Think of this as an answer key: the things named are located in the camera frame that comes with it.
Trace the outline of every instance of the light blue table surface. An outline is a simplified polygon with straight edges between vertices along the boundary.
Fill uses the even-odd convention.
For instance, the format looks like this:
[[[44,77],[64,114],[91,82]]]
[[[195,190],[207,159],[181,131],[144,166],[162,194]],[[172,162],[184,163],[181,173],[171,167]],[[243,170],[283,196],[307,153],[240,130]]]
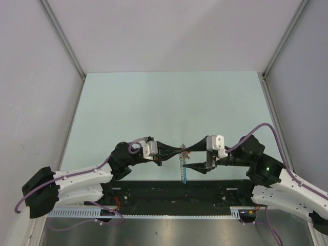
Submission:
[[[272,123],[255,71],[89,73],[61,170],[101,163],[117,143],[144,136],[180,147],[223,135],[232,146],[263,122]],[[269,128],[255,136],[280,160]],[[187,163],[203,162],[206,154],[190,158]],[[131,169],[125,180],[180,180],[178,156],[162,167],[149,162]],[[218,167],[206,175],[187,170],[187,179],[242,179],[246,170]]]

